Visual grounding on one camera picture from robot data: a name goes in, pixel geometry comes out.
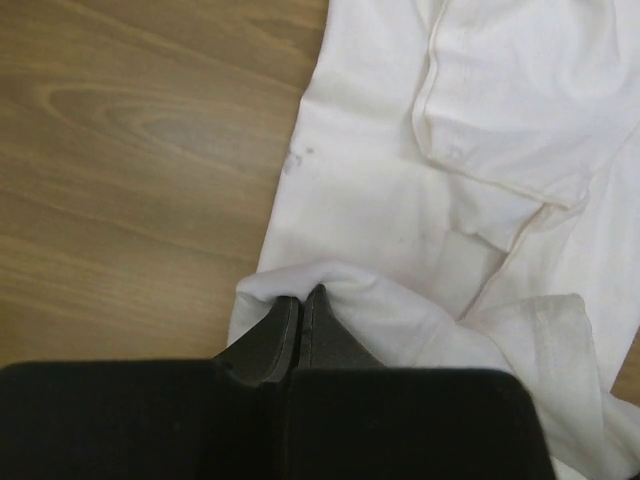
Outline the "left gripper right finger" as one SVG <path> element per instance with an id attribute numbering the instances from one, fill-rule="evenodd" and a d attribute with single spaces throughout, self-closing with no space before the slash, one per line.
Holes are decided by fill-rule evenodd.
<path id="1" fill-rule="evenodd" d="M 286 479 L 551 479 L 530 395 L 479 368 L 389 368 L 337 319 L 325 287 L 304 305 L 281 445 Z"/>

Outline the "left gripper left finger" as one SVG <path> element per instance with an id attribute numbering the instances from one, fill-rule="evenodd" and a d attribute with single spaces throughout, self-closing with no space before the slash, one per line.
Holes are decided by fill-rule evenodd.
<path id="1" fill-rule="evenodd" d="M 5 479 L 275 479 L 300 304 L 275 301 L 212 358 L 25 362 L 1 371 Z"/>

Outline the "white t shirt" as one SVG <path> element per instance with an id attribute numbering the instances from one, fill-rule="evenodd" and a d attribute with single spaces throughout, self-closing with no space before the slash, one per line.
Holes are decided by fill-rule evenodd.
<path id="1" fill-rule="evenodd" d="M 333 1 L 237 340 L 327 287 L 391 366 L 493 367 L 563 479 L 639 470 L 639 5 Z"/>

